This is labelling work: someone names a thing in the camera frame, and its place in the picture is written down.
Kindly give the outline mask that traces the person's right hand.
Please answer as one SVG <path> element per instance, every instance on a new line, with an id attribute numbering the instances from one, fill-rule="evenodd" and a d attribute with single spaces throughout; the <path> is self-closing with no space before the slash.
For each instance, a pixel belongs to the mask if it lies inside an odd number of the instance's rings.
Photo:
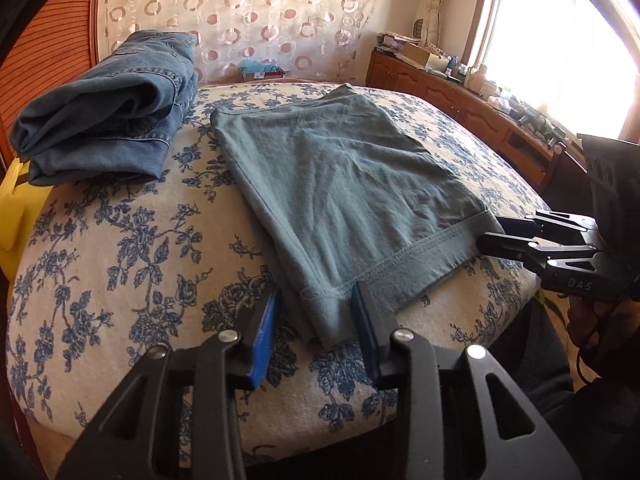
<path id="1" fill-rule="evenodd" d="M 567 314 L 568 336 L 581 349 L 617 349 L 639 330 L 639 304 L 631 299 L 608 304 L 570 296 Z"/>

